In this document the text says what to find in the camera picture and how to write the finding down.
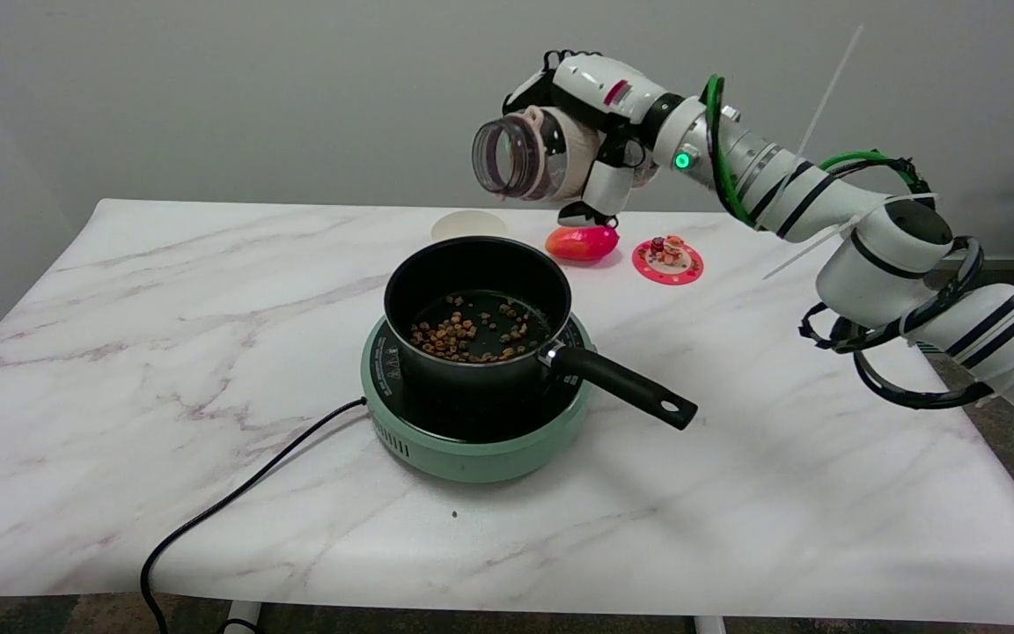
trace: white pipe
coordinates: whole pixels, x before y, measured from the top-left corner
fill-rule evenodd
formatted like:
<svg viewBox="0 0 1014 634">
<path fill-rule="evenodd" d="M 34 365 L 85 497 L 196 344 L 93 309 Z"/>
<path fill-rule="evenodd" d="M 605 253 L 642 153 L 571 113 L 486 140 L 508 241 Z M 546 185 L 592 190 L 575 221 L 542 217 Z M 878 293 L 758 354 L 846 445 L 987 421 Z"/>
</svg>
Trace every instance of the white pipe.
<svg viewBox="0 0 1014 634">
<path fill-rule="evenodd" d="M 255 602 L 233 602 L 229 605 L 229 616 L 227 618 L 240 618 L 243 621 L 257 625 L 257 620 L 261 617 L 261 604 Z M 252 634 L 248 627 L 242 625 L 225 626 L 225 634 Z"/>
<path fill-rule="evenodd" d="M 699 634 L 725 634 L 725 622 L 721 617 L 696 617 L 696 631 Z"/>
</svg>

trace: table leg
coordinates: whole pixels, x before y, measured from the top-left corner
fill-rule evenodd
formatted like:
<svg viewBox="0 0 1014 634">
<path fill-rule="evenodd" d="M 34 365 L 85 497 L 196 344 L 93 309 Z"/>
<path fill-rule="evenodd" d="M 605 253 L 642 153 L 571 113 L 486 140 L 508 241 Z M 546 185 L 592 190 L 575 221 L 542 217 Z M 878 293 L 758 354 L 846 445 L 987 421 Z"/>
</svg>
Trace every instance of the table leg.
<svg viewBox="0 0 1014 634">
<path fill-rule="evenodd" d="M 683 628 L 687 634 L 725 634 L 721 617 L 684 617 Z"/>
<path fill-rule="evenodd" d="M 243 621 L 257 625 L 257 620 L 261 618 L 261 604 L 255 602 L 233 602 L 229 605 L 229 617 L 240 618 Z M 228 625 L 224 634 L 252 634 L 252 630 L 242 625 Z"/>
</svg>

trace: carpet floor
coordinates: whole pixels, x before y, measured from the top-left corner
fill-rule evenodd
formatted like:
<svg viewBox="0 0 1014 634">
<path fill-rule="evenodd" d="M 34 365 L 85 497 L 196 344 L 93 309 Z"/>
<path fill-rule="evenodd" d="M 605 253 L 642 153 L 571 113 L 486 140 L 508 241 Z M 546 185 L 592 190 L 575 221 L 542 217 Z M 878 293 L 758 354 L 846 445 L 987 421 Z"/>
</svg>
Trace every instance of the carpet floor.
<svg viewBox="0 0 1014 634">
<path fill-rule="evenodd" d="M 968 381 L 964 370 L 944 357 L 931 362 L 950 386 Z M 1014 409 L 1003 401 L 966 409 L 985 440 L 1014 477 Z M 162 595 L 172 634 L 211 634 L 225 619 L 228 602 Z M 595 617 L 321 609 L 266 605 L 261 625 L 269 634 L 684 634 L 680 618 Z M 829 619 L 728 618 L 730 634 L 1014 634 L 1014 627 Z M 153 634 L 153 619 L 138 594 L 68 597 L 0 597 L 0 634 Z"/>
</svg>

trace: pan rim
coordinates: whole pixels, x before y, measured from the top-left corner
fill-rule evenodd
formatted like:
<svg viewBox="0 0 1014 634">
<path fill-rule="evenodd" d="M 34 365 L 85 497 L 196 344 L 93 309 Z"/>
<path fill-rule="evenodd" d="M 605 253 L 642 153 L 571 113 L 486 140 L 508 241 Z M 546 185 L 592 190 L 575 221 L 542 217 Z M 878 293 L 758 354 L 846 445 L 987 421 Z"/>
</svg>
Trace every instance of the pan rim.
<svg viewBox="0 0 1014 634">
<path fill-rule="evenodd" d="M 564 294 L 566 294 L 566 299 L 564 300 L 564 314 L 563 318 L 561 318 L 561 320 L 559 321 L 559 325 L 557 326 L 557 328 L 552 328 L 551 335 L 545 338 L 544 341 L 540 342 L 538 346 L 535 346 L 534 350 L 527 350 L 523 354 L 519 354 L 518 357 L 507 358 L 507 360 L 504 361 L 494 361 L 491 362 L 491 364 L 461 364 L 461 362 L 451 361 L 449 358 L 434 357 L 431 354 L 425 352 L 425 350 L 419 349 L 416 345 L 414 345 L 414 343 L 408 341 L 406 337 L 400 336 L 399 333 L 405 333 L 406 330 L 399 330 L 396 325 L 394 325 L 394 323 L 391 322 L 390 310 L 389 310 L 390 297 L 391 294 L 393 294 L 394 278 L 399 277 L 400 274 L 403 273 L 403 270 L 406 270 L 408 266 L 414 264 L 416 258 L 421 257 L 423 254 L 425 254 L 430 250 L 433 250 L 434 248 L 443 249 L 447 248 L 447 245 L 452 245 L 457 242 L 470 242 L 470 241 L 503 242 L 510 245 L 515 245 L 515 248 L 523 248 L 524 250 L 530 252 L 532 256 L 541 258 L 544 264 L 546 264 L 548 268 L 551 269 L 553 273 L 555 273 L 555 276 L 558 277 L 561 286 L 563 286 Z M 544 254 L 538 249 L 532 248 L 532 245 L 527 244 L 526 242 L 511 239 L 511 237 L 500 237 L 500 236 L 448 237 L 447 240 L 440 240 L 439 242 L 433 242 L 431 244 L 425 245 L 425 248 L 418 250 L 417 252 L 412 254 L 412 256 L 407 257 L 406 260 L 404 260 L 402 264 L 400 264 L 397 268 L 393 270 L 393 273 L 390 274 L 390 280 L 386 282 L 385 293 L 383 294 L 382 297 L 383 320 L 385 320 L 385 323 L 390 327 L 390 330 L 393 331 L 394 336 L 397 338 L 397 341 L 402 342 L 402 345 L 405 346 L 406 350 L 412 350 L 412 352 L 419 354 L 419 356 L 422 356 L 423 358 L 428 358 L 428 360 L 439 362 L 440 364 L 454 365 L 457 366 L 457 368 L 500 368 L 500 366 L 506 364 L 514 364 L 517 361 L 523 361 L 525 358 L 537 356 L 538 352 L 542 352 L 542 350 L 546 350 L 548 346 L 551 345 L 551 343 L 555 342 L 557 338 L 561 336 L 561 334 L 563 334 L 563 331 L 566 330 L 566 325 L 569 324 L 569 321 L 571 320 L 572 308 L 574 308 L 574 291 L 572 291 L 571 284 L 569 284 L 569 278 L 566 277 L 566 273 L 564 273 L 564 271 L 561 270 L 557 262 L 555 262 L 555 260 L 553 260 L 552 257 L 548 257 L 547 254 Z"/>
</svg>

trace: pan handle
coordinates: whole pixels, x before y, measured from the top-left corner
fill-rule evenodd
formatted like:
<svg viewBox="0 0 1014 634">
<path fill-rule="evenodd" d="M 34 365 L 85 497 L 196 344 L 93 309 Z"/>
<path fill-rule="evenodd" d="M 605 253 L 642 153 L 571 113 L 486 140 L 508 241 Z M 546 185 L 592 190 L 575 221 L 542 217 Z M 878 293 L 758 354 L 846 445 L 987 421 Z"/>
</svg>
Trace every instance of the pan handle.
<svg viewBox="0 0 1014 634">
<path fill-rule="evenodd" d="M 686 429 L 699 411 L 699 406 L 686 398 L 592 350 L 558 346 L 548 350 L 542 361 L 556 373 L 577 374 L 677 430 Z"/>
</svg>

